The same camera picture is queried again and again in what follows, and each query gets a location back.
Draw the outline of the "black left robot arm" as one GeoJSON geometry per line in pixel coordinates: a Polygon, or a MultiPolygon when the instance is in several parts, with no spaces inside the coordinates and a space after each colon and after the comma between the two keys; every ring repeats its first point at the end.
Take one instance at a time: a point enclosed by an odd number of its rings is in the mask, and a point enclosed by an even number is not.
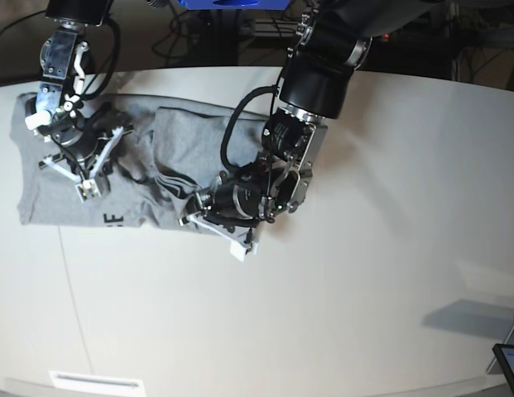
{"type": "Polygon", "coordinates": [[[312,164],[327,132],[326,119],[342,110],[348,84],[372,39],[392,33],[436,6],[435,1],[318,1],[302,14],[297,40],[275,84],[255,88],[235,107],[223,134],[220,160],[228,174],[187,204],[185,222],[203,220],[215,231],[253,229],[293,213],[305,201],[312,164]],[[251,163],[235,165],[228,145],[244,108],[265,94],[271,108],[251,163]]]}

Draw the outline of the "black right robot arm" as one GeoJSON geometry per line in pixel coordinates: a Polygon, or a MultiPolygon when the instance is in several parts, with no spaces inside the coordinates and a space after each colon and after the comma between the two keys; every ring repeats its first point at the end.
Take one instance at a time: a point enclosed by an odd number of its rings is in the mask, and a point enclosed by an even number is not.
{"type": "Polygon", "coordinates": [[[82,201],[100,197],[108,187],[104,177],[111,170],[111,153],[133,126],[130,117],[110,102],[90,116],[84,105],[96,99],[113,76],[121,48],[119,25],[110,17],[110,1],[50,1],[46,17],[58,22],[41,47],[41,81],[36,97],[26,105],[26,127],[46,142],[57,145],[55,155],[39,166],[69,179],[82,201]],[[95,90],[89,89],[87,70],[90,45],[88,26],[108,26],[113,34],[108,72],[95,90]]]}

